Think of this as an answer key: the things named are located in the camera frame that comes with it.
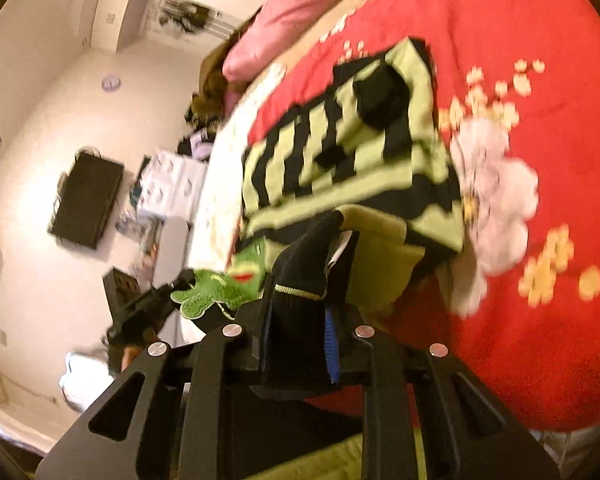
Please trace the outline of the person's left hand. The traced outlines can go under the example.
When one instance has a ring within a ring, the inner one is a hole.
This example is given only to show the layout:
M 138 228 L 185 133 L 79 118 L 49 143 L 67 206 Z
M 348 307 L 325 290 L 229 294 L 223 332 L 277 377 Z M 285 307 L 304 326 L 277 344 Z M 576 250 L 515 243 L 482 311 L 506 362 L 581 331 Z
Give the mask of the person's left hand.
M 125 346 L 122 354 L 121 370 L 126 370 L 143 350 L 144 348 L 137 344 L 128 344 Z

